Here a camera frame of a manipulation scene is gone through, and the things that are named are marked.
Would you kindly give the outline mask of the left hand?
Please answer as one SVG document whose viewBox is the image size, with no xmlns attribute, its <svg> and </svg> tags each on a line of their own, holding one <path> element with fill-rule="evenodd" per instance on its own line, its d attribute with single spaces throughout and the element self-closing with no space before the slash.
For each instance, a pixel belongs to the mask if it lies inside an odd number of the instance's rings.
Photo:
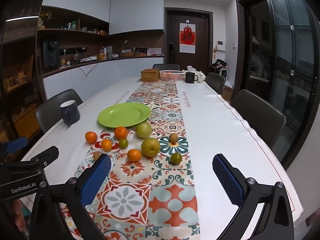
<svg viewBox="0 0 320 240">
<path fill-rule="evenodd" d="M 23 232 L 26 228 L 26 223 L 22 212 L 22 203 L 20 200 L 14 200 L 10 202 L 8 209 L 18 229 Z"/>
</svg>

